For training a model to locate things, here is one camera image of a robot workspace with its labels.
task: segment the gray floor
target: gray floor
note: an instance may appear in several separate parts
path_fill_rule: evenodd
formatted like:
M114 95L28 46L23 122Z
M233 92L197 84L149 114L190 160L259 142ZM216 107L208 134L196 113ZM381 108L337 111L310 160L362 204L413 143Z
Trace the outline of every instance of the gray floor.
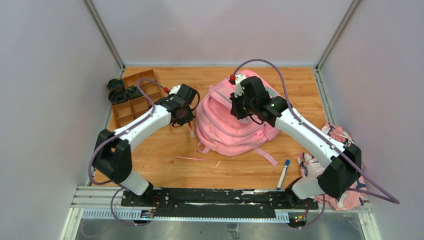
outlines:
M318 214L309 213L309 221ZM231 223L153 221L147 226L125 226L115 220L84 220L85 238L81 228L77 240L364 240L360 220L355 213L325 213L310 228L302 231L289 229L285 223Z

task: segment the backpack strap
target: backpack strap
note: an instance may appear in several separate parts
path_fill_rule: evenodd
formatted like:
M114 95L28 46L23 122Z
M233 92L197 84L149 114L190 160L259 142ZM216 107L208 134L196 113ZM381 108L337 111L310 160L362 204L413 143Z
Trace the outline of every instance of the backpack strap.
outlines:
M202 153L202 154L207 154L211 149L209 147L207 147L206 145L204 145L203 150L200 150L200 145L204 145L201 141L199 141L199 143L197 144L197 150Z
M273 158L273 156L269 155L268 153L264 152L264 150L260 149L259 147L255 148L254 151L261 155L262 157L266 158L273 166L276 166L278 164L278 161Z

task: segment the wooden surface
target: wooden surface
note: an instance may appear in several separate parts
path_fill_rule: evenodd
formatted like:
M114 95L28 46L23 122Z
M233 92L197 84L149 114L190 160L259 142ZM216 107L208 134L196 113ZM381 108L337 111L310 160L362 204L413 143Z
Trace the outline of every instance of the wooden surface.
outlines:
M151 67L128 67L124 76L145 71ZM165 87L186 84L206 95L210 85L215 85L235 67L153 67L159 82ZM282 83L270 67L249 67L258 73L277 92L284 96ZM326 118L311 68L280 68L287 85L290 102L312 124L321 128ZM113 121L109 126L114 130ZM274 189L277 186L286 159L290 159L283 188L300 177L297 155L306 150L290 136L280 132L272 141L261 146L279 163L272 166L254 151L229 157L210 151L197 151L198 138L191 138L188 126L172 128L170 125L153 133L132 153L132 165L155 187L173 188L230 188ZM177 159L175 156L203 158L207 161ZM97 181L105 181L100 172Z

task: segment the robotic arm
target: robotic arm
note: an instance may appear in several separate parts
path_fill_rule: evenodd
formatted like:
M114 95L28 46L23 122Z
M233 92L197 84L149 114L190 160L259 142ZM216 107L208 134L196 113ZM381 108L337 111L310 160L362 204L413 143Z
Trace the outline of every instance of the robotic arm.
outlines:
M149 109L138 119L114 132L107 129L101 131L97 137L96 148L107 139L126 133L100 149L93 161L93 167L136 195L142 196L146 191L152 190L153 185L133 170L131 152L148 136L168 124L173 127L177 124L180 127L191 122L195 118L193 110L196 107L191 109L190 105L195 96L199 100L199 92L190 86L174 86L167 97L155 102L154 112Z
M255 115L262 121L258 124L266 122L287 133L311 152L325 168L320 175L308 175L296 179L285 189L287 193L292 194L298 200L322 194L339 198L361 176L335 151L335 148L344 149L343 153L361 168L361 150L356 145L351 144L346 148L342 143L310 124L293 108L294 113L301 119L301 122L298 122L290 112L286 100L281 96L271 98L260 78L237 74L235 79L230 82L235 85L235 91L230 96L233 116L237 119L244 119L252 118ZM329 145L304 124L317 130L332 145Z

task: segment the white wall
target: white wall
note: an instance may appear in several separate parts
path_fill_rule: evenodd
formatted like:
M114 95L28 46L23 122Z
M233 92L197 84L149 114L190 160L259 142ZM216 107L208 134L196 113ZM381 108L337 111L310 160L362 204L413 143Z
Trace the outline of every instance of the white wall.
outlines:
M424 235L423 12L421 0L362 1L322 70L365 171L400 200L371 198L384 240Z
M129 65L317 64L351 0L94 0Z
M0 239L57 240L119 70L81 0L2 1Z

